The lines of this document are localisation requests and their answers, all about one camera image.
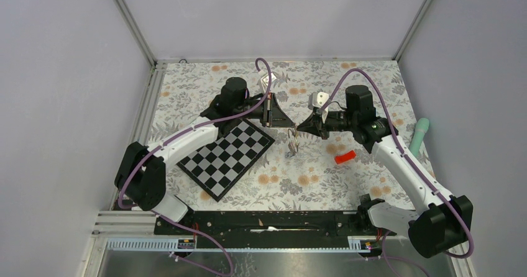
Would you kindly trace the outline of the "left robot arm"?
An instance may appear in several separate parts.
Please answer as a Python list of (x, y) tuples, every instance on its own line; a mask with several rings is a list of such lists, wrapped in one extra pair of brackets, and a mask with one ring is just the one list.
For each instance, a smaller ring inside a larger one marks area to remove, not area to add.
[(209, 107), (188, 127), (148, 146), (130, 144), (114, 182), (119, 190), (119, 207), (126, 207), (122, 197), (127, 196), (143, 211), (169, 219), (168, 224), (176, 233), (189, 232), (193, 225), (193, 218), (187, 213), (190, 208), (167, 193), (167, 171), (190, 153), (230, 133), (242, 119), (258, 119), (264, 127), (293, 127), (270, 91), (274, 79), (273, 73), (261, 77), (263, 92), (251, 97), (244, 79), (228, 78)]

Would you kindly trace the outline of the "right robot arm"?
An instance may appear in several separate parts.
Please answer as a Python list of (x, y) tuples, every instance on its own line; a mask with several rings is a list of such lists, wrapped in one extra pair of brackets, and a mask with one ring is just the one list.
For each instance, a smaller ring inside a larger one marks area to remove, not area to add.
[(408, 238), (425, 258), (472, 240), (471, 201), (466, 196), (454, 196), (418, 163), (390, 121), (377, 115), (368, 87), (346, 88), (346, 108), (342, 111), (327, 111), (330, 102), (327, 93), (311, 94), (308, 107), (312, 113), (297, 129), (322, 139), (331, 132), (352, 133), (355, 141), (392, 174), (414, 206), (413, 210), (401, 209), (383, 199), (363, 202), (357, 208), (360, 232), (392, 231)]

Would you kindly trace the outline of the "silver keyring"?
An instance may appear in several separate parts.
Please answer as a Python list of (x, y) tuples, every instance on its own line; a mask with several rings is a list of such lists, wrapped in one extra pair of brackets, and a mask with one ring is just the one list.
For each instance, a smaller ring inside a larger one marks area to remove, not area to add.
[(286, 157), (291, 158), (295, 156), (299, 151), (297, 130), (289, 128), (287, 130), (287, 136), (288, 136), (288, 151), (286, 152)]

